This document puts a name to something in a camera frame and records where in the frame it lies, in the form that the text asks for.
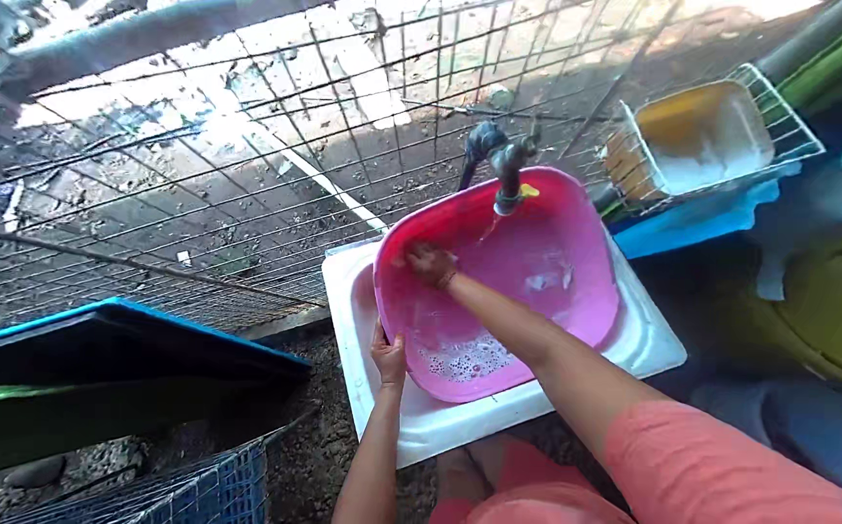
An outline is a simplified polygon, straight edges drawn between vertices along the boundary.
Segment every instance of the person's left hand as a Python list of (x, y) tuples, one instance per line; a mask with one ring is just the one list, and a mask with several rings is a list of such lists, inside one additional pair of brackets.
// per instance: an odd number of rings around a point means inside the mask
[(405, 336), (396, 336), (395, 343), (389, 344), (386, 332), (382, 329), (382, 319), (375, 321), (375, 335), (370, 347), (372, 361), (379, 374), (382, 375), (382, 385), (403, 385), (405, 382)]

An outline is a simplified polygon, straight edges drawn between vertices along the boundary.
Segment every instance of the white plastic container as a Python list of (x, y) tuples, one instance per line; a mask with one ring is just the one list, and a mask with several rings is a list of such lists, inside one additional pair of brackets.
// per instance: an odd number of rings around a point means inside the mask
[[(625, 256), (611, 238), (608, 240), (622, 308), (602, 355), (638, 378), (685, 362), (683, 344)], [(378, 249), (379, 242), (357, 245), (328, 256), (322, 265), (346, 392), (360, 439), (380, 383), (369, 354), (379, 316), (372, 287), (372, 262)], [(536, 380), (473, 402), (450, 404), (431, 397), (409, 377), (402, 397), (397, 465), (403, 468), (550, 411), (553, 406)]]

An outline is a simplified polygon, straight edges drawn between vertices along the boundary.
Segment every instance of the wire mesh fence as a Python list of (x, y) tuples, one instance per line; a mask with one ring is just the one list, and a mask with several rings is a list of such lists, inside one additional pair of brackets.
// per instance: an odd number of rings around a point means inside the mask
[(667, 0), (350, 7), (0, 92), (0, 328), (112, 295), (228, 331), (324, 305), (325, 250), (454, 191), (483, 119), (540, 120), (535, 162), (591, 189), (619, 101), (794, 30)]
[(45, 503), (2, 520), (4, 524), (76, 522), (101, 524), (264, 524), (270, 522), (270, 463), (288, 430), (319, 409), (250, 442), (150, 475), (103, 493)]

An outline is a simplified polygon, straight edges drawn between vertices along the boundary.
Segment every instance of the blue cloth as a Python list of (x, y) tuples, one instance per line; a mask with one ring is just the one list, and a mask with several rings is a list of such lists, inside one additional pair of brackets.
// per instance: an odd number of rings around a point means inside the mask
[(690, 404), (842, 487), (842, 393), (810, 381), (707, 383)]
[(754, 208), (779, 197), (778, 178), (801, 170), (800, 162), (791, 162), (780, 166), (772, 180), (692, 198), (615, 234), (615, 242), (626, 257), (638, 258), (750, 229)]

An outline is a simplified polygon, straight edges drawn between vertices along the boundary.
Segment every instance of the dish rack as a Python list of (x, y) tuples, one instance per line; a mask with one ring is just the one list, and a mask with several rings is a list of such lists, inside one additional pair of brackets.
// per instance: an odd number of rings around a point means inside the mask
[[(607, 165), (606, 168), (612, 188), (617, 193), (616, 202), (626, 211), (645, 215), (690, 197), (730, 191), (768, 180), (775, 176), (780, 166), (825, 152), (823, 143), (754, 65), (743, 64), (726, 79), (738, 82), (750, 93), (770, 135), (773, 158), (761, 169), (737, 174), (680, 194), (666, 194), (659, 190), (665, 180), (664, 173), (641, 133), (636, 115), (621, 101), (619, 105), (624, 120), (620, 129), (609, 135), (599, 157), (603, 161), (616, 159), (611, 162), (613, 165)], [(626, 161), (631, 162), (627, 169), (623, 165)]]

